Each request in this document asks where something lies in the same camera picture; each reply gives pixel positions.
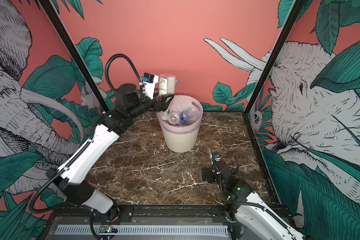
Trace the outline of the blue label bottle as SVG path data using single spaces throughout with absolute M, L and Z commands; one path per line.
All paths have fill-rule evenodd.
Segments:
M 200 111 L 196 107 L 189 107 L 180 114 L 180 120 L 185 123 L 196 122 L 199 115 Z

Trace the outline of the yellow V label bottle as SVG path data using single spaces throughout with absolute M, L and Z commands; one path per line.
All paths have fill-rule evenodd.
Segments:
M 180 122 L 180 114 L 178 112 L 171 112 L 168 116 L 168 123 L 170 125 L 177 125 Z

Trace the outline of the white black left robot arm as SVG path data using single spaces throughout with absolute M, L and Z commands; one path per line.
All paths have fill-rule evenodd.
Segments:
M 103 113 L 94 123 L 87 141 L 59 168 L 47 172 L 49 180 L 33 196 L 29 211 L 33 214 L 45 213 L 52 208 L 36 209 L 36 200 L 49 185 L 56 185 L 67 197 L 68 204 L 85 206 L 108 215 L 111 219 L 118 215 L 118 206 L 109 196 L 89 185 L 85 178 L 108 147 L 134 124 L 135 119 L 150 110 L 166 111 L 174 99 L 173 94 L 159 96 L 155 88 L 146 93 L 134 84 L 123 84 L 114 90 L 116 101 L 113 107 Z

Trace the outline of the pink plastic bin liner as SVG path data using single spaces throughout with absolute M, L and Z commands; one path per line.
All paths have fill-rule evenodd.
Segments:
M 203 116 L 203 107 L 201 103 L 195 98 L 185 95 L 176 95 L 171 101 L 170 105 L 171 107 L 167 112 L 157 113 L 157 117 L 161 126 L 164 126 L 169 131 L 179 133 L 190 133 L 200 127 Z M 168 123 L 168 116 L 171 112 L 178 112 L 181 114 L 189 107 L 196 107 L 200 111 L 199 119 L 196 122 L 185 123 L 180 120 L 177 125 L 170 125 Z

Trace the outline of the black left frame post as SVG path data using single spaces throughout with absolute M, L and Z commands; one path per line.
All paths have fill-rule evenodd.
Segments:
M 81 72 L 84 79 L 86 80 L 86 82 L 90 86 L 91 90 L 93 91 L 96 99 L 100 103 L 102 110 L 107 112 L 109 110 L 109 107 L 108 107 L 107 103 L 105 102 L 104 98 L 102 97 L 97 85 L 95 84 L 95 82 L 92 78 L 92 75 L 91 75 L 87 65 L 85 64 L 82 56 L 80 55 L 76 45 L 74 44 L 70 34 L 68 33 L 66 27 L 64 26 L 63 22 L 61 21 L 54 5 L 52 4 L 51 1 L 41 0 L 38 2 L 40 3 L 42 9 L 44 10 L 44 12 L 46 13 L 50 22 L 54 26 L 60 39 L 64 43 L 66 49 L 68 50 L 68 52 L 70 53 L 71 57 L 73 58 L 75 64 L 77 65 L 79 71 Z

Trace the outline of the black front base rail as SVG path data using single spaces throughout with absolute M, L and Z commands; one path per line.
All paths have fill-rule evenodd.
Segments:
M 142 218 L 154 220 L 164 218 L 212 219 L 214 223 L 227 223 L 223 205 L 119 205 L 120 213 L 114 223 L 131 223 Z M 55 220 L 73 217 L 88 221 L 90 210 L 86 208 L 57 208 L 48 219 L 48 224 Z

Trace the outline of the black right frame post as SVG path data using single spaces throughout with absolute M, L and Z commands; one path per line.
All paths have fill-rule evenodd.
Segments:
M 253 107 L 255 100 L 257 98 L 257 96 L 259 95 L 265 81 L 268 79 L 269 74 L 271 73 L 271 70 L 276 62 L 276 60 L 278 59 L 278 56 L 283 48 L 284 43 L 286 42 L 296 20 L 297 17 L 299 15 L 299 13 L 301 12 L 304 4 L 306 1 L 303 0 L 297 0 L 294 1 L 292 4 L 292 7 L 288 13 L 287 19 L 284 22 L 284 25 L 281 29 L 281 32 L 278 36 L 278 39 L 274 45 L 273 50 L 271 51 L 271 54 L 269 56 L 268 61 L 266 62 L 265 68 L 262 70 L 262 74 L 256 84 L 256 87 L 254 89 L 254 92 L 250 98 L 250 101 L 244 111 L 244 116 L 248 116 L 250 113 L 251 108 Z

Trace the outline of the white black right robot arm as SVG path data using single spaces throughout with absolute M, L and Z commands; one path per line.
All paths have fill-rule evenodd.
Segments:
M 226 199 L 225 217 L 231 223 L 240 223 L 262 240 L 313 240 L 305 236 L 269 207 L 256 191 L 244 180 L 237 179 L 239 163 L 231 171 L 218 153 L 210 154 L 211 167 L 202 169 L 202 178 L 208 183 L 216 182 Z

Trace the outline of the red white label bottle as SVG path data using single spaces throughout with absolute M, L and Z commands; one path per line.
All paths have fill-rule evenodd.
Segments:
M 159 75 L 159 96 L 175 94 L 176 76 L 171 74 Z

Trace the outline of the white ribbed waste bin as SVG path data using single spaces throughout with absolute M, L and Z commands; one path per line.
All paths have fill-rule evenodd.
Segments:
M 173 152 L 185 153 L 196 145 L 199 129 L 195 129 L 190 133 L 179 133 L 169 131 L 164 126 L 161 126 L 161 128 L 165 143 Z

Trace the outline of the black frame post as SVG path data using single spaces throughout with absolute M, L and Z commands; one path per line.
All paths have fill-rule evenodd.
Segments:
M 244 111 L 244 116 L 248 116 L 250 113 L 251 108 L 253 107 L 255 100 L 257 98 L 257 96 L 259 95 L 265 81 L 268 79 L 269 74 L 271 73 L 271 70 L 276 62 L 276 60 L 278 59 L 278 56 L 283 48 L 284 43 L 286 42 L 296 20 L 297 17 L 299 15 L 299 13 L 301 12 L 304 4 L 306 1 L 303 0 L 297 0 L 294 1 L 292 4 L 292 7 L 288 13 L 287 19 L 284 22 L 284 25 L 281 29 L 281 32 L 278 36 L 278 39 L 274 45 L 273 50 L 271 51 L 271 54 L 269 56 L 268 61 L 266 62 L 265 68 L 262 70 L 262 74 L 256 84 L 256 87 L 254 89 L 254 92 L 250 98 L 250 101 Z
M 46 13 L 50 22 L 54 26 L 60 39 L 64 43 L 66 49 L 68 50 L 68 52 L 70 53 L 71 57 L 73 58 L 75 64 L 77 65 L 79 71 L 81 72 L 84 79 L 86 80 L 86 82 L 90 86 L 91 90 L 93 91 L 96 99 L 100 103 L 102 110 L 107 112 L 109 110 L 109 107 L 108 107 L 107 103 L 105 102 L 104 98 L 102 97 L 97 85 L 95 84 L 95 82 L 92 78 L 92 75 L 91 75 L 87 65 L 85 64 L 82 56 L 80 55 L 76 45 L 74 44 L 70 34 L 68 33 L 66 27 L 64 26 L 63 22 L 61 21 L 54 5 L 52 4 L 51 1 L 41 0 L 38 2 L 40 3 L 42 9 L 44 10 L 44 12 Z

